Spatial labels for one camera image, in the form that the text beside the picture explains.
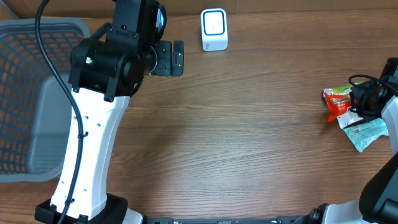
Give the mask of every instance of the green packet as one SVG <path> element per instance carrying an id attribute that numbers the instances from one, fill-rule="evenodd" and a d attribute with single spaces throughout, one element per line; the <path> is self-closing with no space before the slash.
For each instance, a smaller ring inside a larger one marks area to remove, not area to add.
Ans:
<path id="1" fill-rule="evenodd" d="M 346 128 L 344 129 L 344 132 L 359 152 L 363 152 L 366 147 L 377 140 L 380 136 L 388 136 L 387 125 L 381 118 Z"/>
<path id="2" fill-rule="evenodd" d="M 351 88 L 353 86 L 351 84 L 345 85 L 345 86 L 340 86 L 336 88 L 326 88 L 323 91 L 325 91 L 328 95 L 347 95 L 351 93 Z"/>

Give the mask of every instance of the white device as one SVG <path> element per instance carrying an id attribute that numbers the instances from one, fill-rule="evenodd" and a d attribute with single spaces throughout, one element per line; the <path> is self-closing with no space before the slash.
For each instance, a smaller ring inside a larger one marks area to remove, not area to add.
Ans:
<path id="1" fill-rule="evenodd" d="M 200 14 L 201 40 L 204 51 L 225 50 L 228 28 L 224 9 L 206 9 Z"/>

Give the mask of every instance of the gray basket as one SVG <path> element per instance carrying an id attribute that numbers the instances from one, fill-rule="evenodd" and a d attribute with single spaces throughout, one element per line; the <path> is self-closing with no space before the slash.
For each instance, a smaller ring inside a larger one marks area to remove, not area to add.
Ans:
<path id="1" fill-rule="evenodd" d="M 42 19 L 42 38 L 58 72 L 87 25 Z M 0 182 L 41 182 L 58 176 L 68 141 L 71 106 L 40 54 L 34 19 L 0 22 Z"/>

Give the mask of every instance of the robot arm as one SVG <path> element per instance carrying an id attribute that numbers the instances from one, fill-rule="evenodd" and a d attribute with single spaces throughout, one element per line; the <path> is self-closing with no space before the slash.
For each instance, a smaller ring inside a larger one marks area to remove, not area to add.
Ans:
<path id="1" fill-rule="evenodd" d="M 382 119 L 387 124 L 393 158 L 365 186 L 360 200 L 327 206 L 322 224 L 398 223 L 398 97 L 387 102 Z"/>
<path id="2" fill-rule="evenodd" d="M 155 0 L 118 0 L 113 23 L 72 50 L 68 82 L 85 135 L 78 136 L 73 111 L 61 178 L 52 198 L 37 206 L 36 220 L 58 223 L 71 188 L 79 137 L 84 138 L 81 164 L 63 223 L 143 221 L 141 214 L 127 208 L 126 199 L 106 193 L 106 178 L 120 120 L 144 75 L 183 73 L 183 42 L 175 41 L 173 52 L 171 42 L 160 40 L 166 21 L 163 5 Z M 99 41 L 105 33 L 106 42 Z"/>

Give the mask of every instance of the wooden table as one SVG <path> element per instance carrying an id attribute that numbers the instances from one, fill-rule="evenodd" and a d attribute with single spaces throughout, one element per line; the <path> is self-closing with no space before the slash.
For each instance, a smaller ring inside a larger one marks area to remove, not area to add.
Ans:
<path id="1" fill-rule="evenodd" d="M 106 19 L 87 19 L 93 32 Z M 379 76 L 398 56 L 398 10 L 228 16 L 229 46 L 201 49 L 200 17 L 171 17 L 183 77 L 145 77 L 118 130 L 108 192 L 150 217 L 267 218 L 356 199 L 391 156 L 360 154 L 327 123 L 326 87 Z M 34 223 L 57 180 L 0 185 L 0 222 Z"/>

